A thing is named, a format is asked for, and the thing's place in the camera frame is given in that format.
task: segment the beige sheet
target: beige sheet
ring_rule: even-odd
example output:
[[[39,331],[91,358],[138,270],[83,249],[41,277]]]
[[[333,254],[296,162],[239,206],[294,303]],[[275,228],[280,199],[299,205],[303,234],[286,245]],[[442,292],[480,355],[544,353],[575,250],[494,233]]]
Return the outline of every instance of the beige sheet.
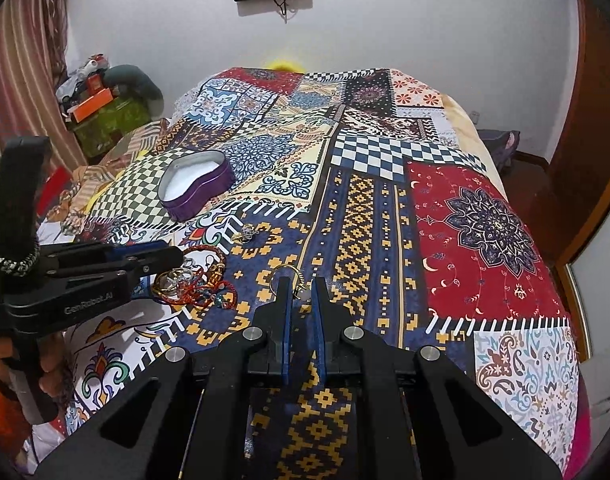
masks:
[[[487,169],[486,175],[488,179],[491,180],[492,184],[496,186],[496,189],[502,193],[502,196],[507,199],[504,187],[502,186],[501,177],[498,174],[498,171],[496,171],[492,156],[489,155],[485,144],[483,144],[483,141],[480,140],[480,137],[476,132],[476,128],[474,127],[474,123],[472,123],[465,110],[463,110],[463,108],[456,101],[454,101],[454,99],[449,97],[447,94],[441,94],[441,97],[443,98],[445,114],[447,115],[452,128],[454,128],[454,131],[456,132],[456,136],[458,137],[458,145],[460,146],[461,150],[466,153],[476,155],[480,158]]]

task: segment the curtain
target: curtain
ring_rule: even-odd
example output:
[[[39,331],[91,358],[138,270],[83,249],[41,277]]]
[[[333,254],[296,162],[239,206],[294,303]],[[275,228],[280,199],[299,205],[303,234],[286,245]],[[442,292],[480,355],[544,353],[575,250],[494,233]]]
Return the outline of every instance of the curtain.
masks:
[[[0,155],[12,137],[48,136],[50,173],[86,164],[54,95],[65,72],[65,44],[66,0],[5,0],[0,6]]]

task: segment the wall outlet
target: wall outlet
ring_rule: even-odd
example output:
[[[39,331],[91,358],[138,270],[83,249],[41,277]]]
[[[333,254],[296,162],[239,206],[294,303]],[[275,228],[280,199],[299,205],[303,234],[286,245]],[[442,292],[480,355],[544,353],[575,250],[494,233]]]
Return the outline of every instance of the wall outlet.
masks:
[[[478,124],[478,120],[480,119],[480,112],[473,111],[469,113],[469,118],[474,124]]]

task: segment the metal screw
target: metal screw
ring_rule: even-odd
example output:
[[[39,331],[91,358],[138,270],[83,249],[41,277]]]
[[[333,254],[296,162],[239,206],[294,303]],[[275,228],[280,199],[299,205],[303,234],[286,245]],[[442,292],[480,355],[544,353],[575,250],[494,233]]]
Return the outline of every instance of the metal screw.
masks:
[[[181,348],[180,346],[173,346],[167,350],[167,352],[165,352],[165,359],[171,363],[178,363],[186,356],[186,354],[187,352],[184,348]]]
[[[421,357],[426,361],[436,361],[441,356],[441,351],[435,346],[423,346],[421,348]]]
[[[263,331],[258,326],[250,326],[243,330],[243,337],[248,341],[256,341],[263,335]]]
[[[365,332],[363,332],[363,329],[359,326],[348,326],[345,330],[343,330],[343,334],[345,334],[346,338],[353,341],[363,337]]]

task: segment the bed sheet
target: bed sheet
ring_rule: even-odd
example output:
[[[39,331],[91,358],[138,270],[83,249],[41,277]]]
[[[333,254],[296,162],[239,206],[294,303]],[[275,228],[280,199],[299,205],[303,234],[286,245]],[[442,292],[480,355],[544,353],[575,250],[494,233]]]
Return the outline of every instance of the bed sheet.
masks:
[[[155,198],[158,182],[170,161],[204,149],[226,153],[237,181],[178,224]],[[258,234],[240,244],[244,224]],[[44,224],[43,240],[57,231]],[[324,276],[331,299],[388,344],[443,350],[565,471],[579,382],[569,318],[449,96],[389,69],[223,72],[96,197],[77,235],[153,239],[223,250],[239,302],[138,299],[150,277],[130,304],[70,329],[69,432],[170,346],[201,351],[249,326],[272,298],[271,270],[291,264],[308,282]],[[187,264],[210,258],[192,253]],[[307,348],[309,311],[295,302],[297,348]],[[311,350],[294,354],[288,388],[253,394],[247,478],[357,478],[354,393],[322,387]]]

